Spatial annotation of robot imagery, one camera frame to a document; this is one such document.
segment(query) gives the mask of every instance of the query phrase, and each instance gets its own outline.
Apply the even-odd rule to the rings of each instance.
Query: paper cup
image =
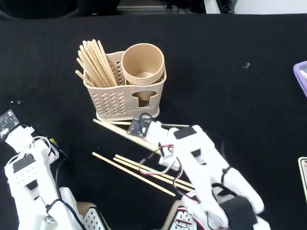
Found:
[[[150,85],[158,81],[164,72],[164,56],[161,50],[147,43],[129,47],[121,58],[124,77],[136,85]]]

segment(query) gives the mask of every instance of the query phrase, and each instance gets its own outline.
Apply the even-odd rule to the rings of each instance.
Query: cable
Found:
[[[163,7],[164,7],[164,9],[166,10],[166,12],[167,12],[168,14],[171,14],[171,13],[168,11],[167,7],[165,7],[165,5],[164,5],[164,0],[162,0],[162,4],[163,4]]]
[[[180,195],[186,196],[187,198],[189,198],[189,199],[191,199],[191,200],[193,200],[193,201],[195,201],[195,202],[197,202],[197,203],[200,203],[198,200],[193,199],[192,197],[188,196],[187,194],[181,192],[181,191],[176,187],[176,180],[178,180],[178,179],[182,176],[182,174],[183,174],[183,168],[182,168],[182,166],[181,166],[181,163],[180,163],[179,160],[178,160],[178,162],[179,162],[179,165],[180,165],[180,168],[179,168],[180,172],[178,173],[178,175],[177,175],[177,176],[174,178],[174,180],[173,180],[173,187],[176,189],[176,191],[177,191]]]
[[[56,170],[55,184],[56,184],[56,190],[57,190],[59,199],[62,199],[62,195],[61,195],[61,192],[60,192],[59,186],[58,186],[58,173],[59,173],[60,167],[62,166],[62,164],[63,164],[66,160],[67,160],[67,157],[65,157],[65,158],[58,164],[57,170]]]
[[[27,123],[19,123],[19,124],[15,125],[13,128],[11,128],[11,129],[7,132],[7,134],[4,135],[3,139],[1,139],[0,141],[5,141],[5,140],[8,138],[9,134],[10,134],[11,132],[13,132],[16,128],[18,128],[19,126],[31,127],[31,125],[29,125],[29,124],[27,124]]]
[[[47,137],[43,137],[43,136],[36,136],[36,137],[33,137],[32,140],[31,140],[31,142],[30,142],[29,148],[32,148],[33,141],[36,140],[36,139],[43,139],[43,140],[47,141],[47,143],[48,143],[48,145],[49,145],[49,147],[48,147],[48,156],[50,156],[50,154],[51,154],[51,144],[50,144],[50,141],[48,140]]]
[[[173,144],[161,145],[159,148],[157,148],[155,151],[153,151],[147,158],[143,158],[142,160],[140,160],[139,168],[138,168],[139,173],[143,174],[141,172],[141,166],[145,163],[145,161],[149,160],[158,150],[160,150],[162,148],[166,148],[166,147],[171,147],[171,146],[173,146]]]
[[[60,201],[63,205],[65,205],[69,210],[70,212],[73,214],[73,216],[75,217],[76,221],[78,222],[78,224],[80,225],[80,227],[82,228],[82,230],[86,230],[85,226],[82,224],[82,222],[80,221],[79,217],[77,216],[75,210],[73,210],[73,208],[68,204],[66,203],[65,201],[63,201],[62,199],[56,199],[54,200],[51,205],[46,205],[46,212],[47,214],[49,215],[49,211],[52,209],[52,207],[54,206],[54,204],[56,202]]]
[[[178,208],[177,211],[188,212],[187,209],[182,208],[182,207]],[[193,216],[191,213],[189,213],[189,212],[188,212],[188,214],[192,216],[192,219],[201,227],[202,230],[206,230],[205,227],[203,226],[203,224],[202,224],[196,217],[194,217],[194,216]]]
[[[19,156],[23,155],[23,154],[24,154],[23,152],[20,152],[20,153],[18,153],[17,155],[15,155],[15,156],[13,156],[12,158],[10,158],[9,161],[6,163],[5,166],[9,165],[10,163],[14,163],[14,162],[12,162],[12,160],[13,160],[14,158],[16,158],[16,157],[19,157]]]
[[[170,164],[166,169],[164,169],[162,172],[145,172],[145,173],[142,173],[142,175],[163,175],[165,173],[167,173],[172,167],[173,165],[175,164],[176,161],[173,161],[172,164]]]
[[[142,133],[143,137],[146,136],[145,133],[143,132],[142,127],[141,127],[141,120],[142,120],[142,118],[143,118],[144,115],[149,116],[149,119],[151,119],[152,121],[154,121],[154,117],[151,116],[149,113],[142,113],[142,114],[139,116],[139,121],[138,121],[139,131],[140,131],[140,133]]]

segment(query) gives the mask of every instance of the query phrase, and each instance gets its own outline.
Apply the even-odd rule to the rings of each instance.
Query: chopstick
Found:
[[[122,166],[120,166],[119,164],[116,164],[116,163],[114,163],[113,161],[110,161],[109,159],[107,159],[107,158],[105,158],[105,157],[103,157],[103,156],[101,156],[101,155],[99,155],[99,154],[97,154],[97,153],[95,153],[95,152],[93,152],[92,154],[93,154],[93,156],[95,156],[95,157],[97,157],[97,158],[99,158],[99,159],[101,159],[101,160],[103,160],[103,161],[105,161],[105,162],[107,162],[107,163],[113,165],[114,167],[116,167],[116,168],[118,168],[118,169],[121,169],[122,171],[124,171],[124,172],[126,172],[126,173],[128,173],[128,174],[130,174],[130,175],[132,175],[132,176],[134,176],[134,177],[136,177],[136,178],[138,178],[138,179],[140,179],[141,181],[144,181],[145,183],[148,183],[148,184],[150,184],[151,186],[153,186],[153,187],[155,187],[155,188],[157,188],[157,189],[159,189],[159,190],[161,190],[161,191],[163,191],[163,192],[165,192],[165,193],[167,193],[167,194],[169,194],[169,195],[171,195],[171,196],[176,196],[175,193],[172,193],[171,191],[169,191],[169,190],[167,190],[167,189],[161,187],[160,185],[155,184],[154,182],[152,182],[152,181],[150,181],[150,180],[147,180],[147,179],[144,178],[144,177],[141,177],[140,175],[138,175],[138,174],[136,174],[136,173],[134,173],[134,172],[132,172],[132,171],[130,171],[130,170],[128,170],[128,169],[122,167]]]
[[[79,48],[77,61],[92,80],[91,86],[114,87],[119,85],[100,41],[98,44],[95,40],[82,41]]]
[[[134,161],[132,161],[132,160],[130,160],[130,159],[128,159],[128,158],[122,157],[122,156],[117,155],[117,154],[115,155],[115,157],[116,157],[116,158],[119,158],[119,159],[121,159],[121,160],[123,160],[123,161],[126,161],[126,162],[128,162],[128,163],[130,163],[130,164],[133,164],[133,165],[135,165],[135,166],[137,166],[137,167],[140,165],[140,164],[137,163],[137,162],[134,162]],[[145,165],[142,165],[142,166],[141,166],[141,169],[145,169],[145,170],[148,170],[148,171],[152,171],[152,172],[154,172],[154,173],[158,173],[157,170],[152,169],[152,168],[149,168],[149,167],[147,167],[147,166],[145,166]],[[167,179],[170,179],[170,180],[174,180],[174,177],[173,177],[173,176],[170,176],[170,175],[167,175],[167,174],[163,174],[163,175],[161,175],[161,176],[163,176],[163,177],[165,177],[165,178],[167,178]],[[183,180],[180,180],[180,179],[177,179],[176,181],[177,181],[178,183],[181,183],[181,184],[184,184],[184,185],[189,186],[189,187],[191,187],[191,188],[194,188],[194,186],[193,186],[191,183],[188,183],[188,182],[186,182],[186,181],[183,181]]]
[[[124,126],[131,125],[131,122],[129,122],[129,121],[108,121],[108,123],[114,124],[114,125],[124,125]],[[189,125],[178,125],[178,124],[162,124],[162,126],[165,126],[165,127],[189,127]]]
[[[88,84],[89,86],[94,87],[94,85],[91,83],[90,80],[88,80],[85,76],[83,76],[83,74],[80,73],[80,71],[76,70],[75,72],[82,80],[84,80],[86,82],[86,84]]]
[[[113,158],[113,160],[114,160],[114,161],[117,161],[117,162],[119,162],[119,163],[121,163],[121,164],[123,164],[123,165],[126,165],[126,166],[128,166],[128,167],[130,167],[130,168],[132,168],[132,169],[139,170],[139,168],[138,168],[137,166],[134,166],[133,164],[130,164],[130,163],[125,162],[125,161],[122,161],[122,160],[120,160],[120,159],[118,159],[118,158]],[[166,179],[166,178],[164,178],[164,177],[162,177],[162,176],[159,176],[159,175],[150,175],[150,176],[152,176],[152,177],[154,177],[154,178],[156,178],[156,179],[159,179],[159,180],[161,180],[161,181],[164,181],[164,182],[166,182],[166,183],[168,183],[168,184],[173,184],[173,181],[168,180],[168,179]],[[179,188],[182,188],[182,189],[188,191],[188,192],[194,191],[193,189],[188,188],[188,187],[186,187],[186,186],[184,186],[184,185],[181,185],[181,184],[178,184],[178,183],[175,183],[175,185],[176,185],[177,187],[179,187]]]
[[[160,151],[157,151],[157,146],[147,142],[146,140],[142,139],[142,138],[138,138],[138,137],[135,137],[135,136],[131,136],[131,135],[128,135],[127,134],[127,131],[120,128],[120,127],[117,127],[113,124],[110,124],[108,123],[107,121],[98,121],[97,119],[93,119],[94,122],[96,122],[97,124],[133,141],[134,143],[138,144],[138,145],[141,145],[143,146],[144,148],[147,148],[148,150],[152,151],[152,152],[156,152],[157,154],[160,154]]]

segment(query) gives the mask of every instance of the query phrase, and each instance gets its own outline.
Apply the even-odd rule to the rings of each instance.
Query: black fabric surface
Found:
[[[70,156],[59,185],[77,201],[97,204],[112,229],[160,228],[175,199],[91,155],[139,161],[148,151],[92,121],[94,106],[74,73],[82,40],[100,39],[109,53],[153,43],[165,55],[168,76],[158,120],[222,136],[227,160],[262,197],[261,216],[272,229],[302,229],[306,201],[297,158],[306,155],[307,100],[292,68],[307,59],[306,20],[159,15],[0,22],[0,113],[11,108],[21,122],[55,138]],[[1,169],[12,155],[1,143]],[[149,165],[158,168],[157,161]],[[1,229],[17,229],[6,180],[1,170]]]

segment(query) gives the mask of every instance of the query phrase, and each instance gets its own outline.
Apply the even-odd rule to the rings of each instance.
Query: utensil holder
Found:
[[[166,80],[166,69],[161,79],[146,86],[127,85],[127,81],[122,73],[121,58],[124,51],[107,54],[114,76],[118,78],[119,86],[108,88],[97,88],[87,85],[84,81],[93,104],[96,108],[98,120],[120,121],[131,120],[141,113],[149,113],[157,117],[160,113],[159,103],[162,89]],[[152,91],[149,100],[141,100],[138,97],[140,92]]]

